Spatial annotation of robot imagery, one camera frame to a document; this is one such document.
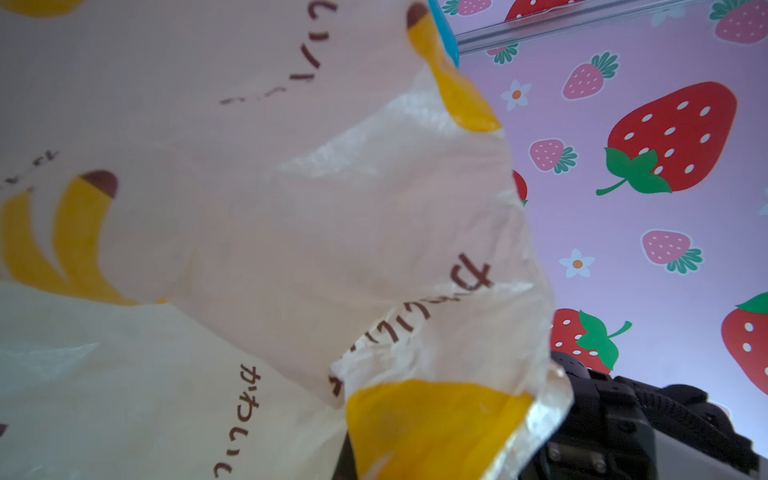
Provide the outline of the banana print plastic bag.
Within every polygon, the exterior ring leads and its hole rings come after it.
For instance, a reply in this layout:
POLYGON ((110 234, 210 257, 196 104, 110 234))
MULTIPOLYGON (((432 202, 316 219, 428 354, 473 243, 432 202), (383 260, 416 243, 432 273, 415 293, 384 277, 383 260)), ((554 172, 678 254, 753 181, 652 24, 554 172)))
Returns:
POLYGON ((427 1, 1 5, 1 475, 501 479, 568 415, 427 1))

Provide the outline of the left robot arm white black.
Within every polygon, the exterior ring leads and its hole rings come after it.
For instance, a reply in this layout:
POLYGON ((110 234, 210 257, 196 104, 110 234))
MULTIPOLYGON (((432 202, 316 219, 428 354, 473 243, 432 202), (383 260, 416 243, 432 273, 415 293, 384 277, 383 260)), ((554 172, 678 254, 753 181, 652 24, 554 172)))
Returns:
POLYGON ((766 458, 705 391, 613 378, 565 353, 551 358, 564 369, 574 402, 519 478, 766 478, 766 458))

